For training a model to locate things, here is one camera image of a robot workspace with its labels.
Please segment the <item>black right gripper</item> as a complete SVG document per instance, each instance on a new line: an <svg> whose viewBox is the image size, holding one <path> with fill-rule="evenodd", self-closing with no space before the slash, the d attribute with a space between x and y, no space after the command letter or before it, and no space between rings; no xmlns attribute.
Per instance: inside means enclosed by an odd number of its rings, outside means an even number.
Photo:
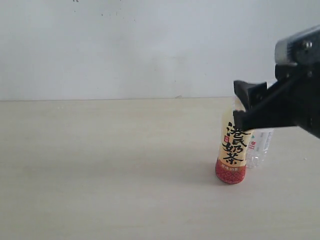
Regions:
<svg viewBox="0 0 320 240"><path fill-rule="evenodd" d="M233 81L233 118L243 131L299 127L320 137L320 26L277 41L275 78Z"/></svg>

